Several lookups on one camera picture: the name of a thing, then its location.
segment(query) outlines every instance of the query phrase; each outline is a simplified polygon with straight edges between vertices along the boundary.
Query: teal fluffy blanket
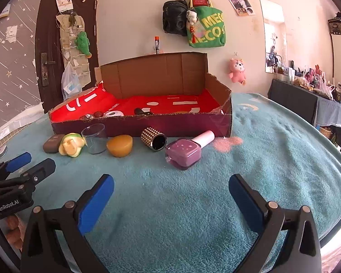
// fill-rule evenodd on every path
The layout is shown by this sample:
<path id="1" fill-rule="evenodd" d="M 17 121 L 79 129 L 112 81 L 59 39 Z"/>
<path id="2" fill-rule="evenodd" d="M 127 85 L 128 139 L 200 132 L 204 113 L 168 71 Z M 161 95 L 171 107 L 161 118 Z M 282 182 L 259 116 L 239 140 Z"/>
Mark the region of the teal fluffy blanket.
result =
<path id="1" fill-rule="evenodd" d="M 45 154 L 42 145 L 52 135 L 47 116 L 10 140 L 4 159 L 28 151 L 31 166 L 55 160 L 57 170 L 33 194 L 45 209 L 77 200 L 103 173 L 113 176 L 114 194 L 86 235 L 109 272 L 230 273 L 256 239 L 228 191 L 234 173 L 266 201 L 289 209 L 310 206 L 319 237 L 341 218 L 341 154 L 332 143 L 260 95 L 233 94 L 232 106 L 232 137 L 206 146 L 186 171 L 168 165 L 164 151 L 151 152 L 139 139 L 125 158 L 86 149 L 78 158 Z M 27 219 L 30 211 L 20 215 Z"/>

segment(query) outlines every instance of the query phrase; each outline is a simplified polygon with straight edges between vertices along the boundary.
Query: round object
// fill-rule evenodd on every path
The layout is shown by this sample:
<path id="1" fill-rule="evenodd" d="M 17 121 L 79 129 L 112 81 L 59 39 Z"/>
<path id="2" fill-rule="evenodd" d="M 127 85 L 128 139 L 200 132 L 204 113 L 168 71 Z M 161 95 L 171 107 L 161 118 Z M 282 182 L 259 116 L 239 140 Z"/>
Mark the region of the round object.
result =
<path id="1" fill-rule="evenodd" d="M 33 208 L 33 212 L 38 213 L 38 212 L 40 212 L 40 209 L 41 209 L 40 206 L 36 206 Z"/>
<path id="2" fill-rule="evenodd" d="M 86 114 L 86 115 L 83 115 L 83 116 L 81 116 L 80 117 L 80 120 L 92 120 L 92 119 L 94 119 L 95 117 L 93 116 L 93 115 L 91 115 L 91 114 Z"/>
<path id="3" fill-rule="evenodd" d="M 19 238 L 18 241 L 14 242 L 13 243 L 13 246 L 16 248 L 16 249 L 21 249 L 23 247 L 23 241 Z"/>
<path id="4" fill-rule="evenodd" d="M 75 206 L 75 202 L 72 201 L 72 200 L 67 201 L 67 202 L 64 204 L 64 206 L 65 206 L 66 208 L 72 208 L 72 207 Z"/>
<path id="5" fill-rule="evenodd" d="M 81 135 L 91 154 L 99 154 L 106 150 L 107 135 L 104 124 L 97 123 L 86 127 Z"/>
<path id="6" fill-rule="evenodd" d="M 152 127 L 148 127 L 141 133 L 141 141 L 154 152 L 163 149 L 167 142 L 167 137 Z"/>
<path id="7" fill-rule="evenodd" d="M 270 201 L 270 202 L 268 202 L 268 205 L 269 205 L 269 207 L 272 208 L 272 209 L 278 208 L 278 203 L 276 203 L 275 201 Z"/>
<path id="8" fill-rule="evenodd" d="M 107 112 L 104 116 L 105 117 L 122 117 L 124 116 L 124 113 L 121 111 L 110 111 L 110 112 Z"/>
<path id="9" fill-rule="evenodd" d="M 20 229 L 19 227 L 16 227 L 14 230 L 10 230 L 6 234 L 6 239 L 8 240 L 8 243 L 14 244 L 20 239 Z"/>
<path id="10" fill-rule="evenodd" d="M 14 230 L 19 226 L 19 219 L 16 215 L 10 215 L 6 218 L 6 224 L 10 230 Z"/>
<path id="11" fill-rule="evenodd" d="M 133 148 L 133 138 L 130 135 L 118 135 L 110 139 L 106 147 L 113 156 L 125 157 Z"/>
<path id="12" fill-rule="evenodd" d="M 310 212 L 311 211 L 311 209 L 307 205 L 304 205 L 302 207 L 302 209 L 303 209 L 304 212 Z"/>
<path id="13" fill-rule="evenodd" d="M 95 118 L 101 118 L 104 115 L 104 113 L 97 111 L 97 112 L 93 113 L 93 115 L 95 116 Z"/>

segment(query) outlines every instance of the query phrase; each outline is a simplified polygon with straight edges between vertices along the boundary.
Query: dark tablecloth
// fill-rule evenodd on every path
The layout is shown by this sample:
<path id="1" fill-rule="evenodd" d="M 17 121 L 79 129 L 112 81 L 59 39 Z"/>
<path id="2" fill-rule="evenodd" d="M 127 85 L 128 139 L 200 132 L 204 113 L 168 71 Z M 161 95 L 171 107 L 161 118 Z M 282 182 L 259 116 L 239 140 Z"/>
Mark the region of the dark tablecloth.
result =
<path id="1" fill-rule="evenodd" d="M 341 104 L 277 79 L 273 79 L 268 98 L 295 112 L 313 126 L 341 127 Z"/>

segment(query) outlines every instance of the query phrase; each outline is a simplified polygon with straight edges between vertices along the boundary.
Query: starry wallpaper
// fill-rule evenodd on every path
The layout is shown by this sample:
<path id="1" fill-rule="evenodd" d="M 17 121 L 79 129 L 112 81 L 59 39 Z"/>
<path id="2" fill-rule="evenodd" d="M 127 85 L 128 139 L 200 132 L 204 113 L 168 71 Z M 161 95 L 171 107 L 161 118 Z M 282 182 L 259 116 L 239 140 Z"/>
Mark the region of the starry wallpaper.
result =
<path id="1" fill-rule="evenodd" d="M 0 127 L 40 103 L 35 71 L 35 27 L 40 0 L 11 0 L 0 18 Z"/>

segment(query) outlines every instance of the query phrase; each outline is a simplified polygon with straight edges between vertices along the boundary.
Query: bottle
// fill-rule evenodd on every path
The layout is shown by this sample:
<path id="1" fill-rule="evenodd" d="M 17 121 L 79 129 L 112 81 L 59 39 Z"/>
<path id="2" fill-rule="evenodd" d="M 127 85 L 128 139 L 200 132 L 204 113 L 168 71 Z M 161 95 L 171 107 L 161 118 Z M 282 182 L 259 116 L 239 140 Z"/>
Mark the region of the bottle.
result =
<path id="1" fill-rule="evenodd" d="M 215 139 L 215 135 L 208 130 L 189 140 L 178 139 L 165 147 L 165 160 L 180 170 L 186 170 L 201 159 L 202 148 Z"/>
<path id="2" fill-rule="evenodd" d="M 155 36 L 155 53 L 159 54 L 159 37 Z"/>

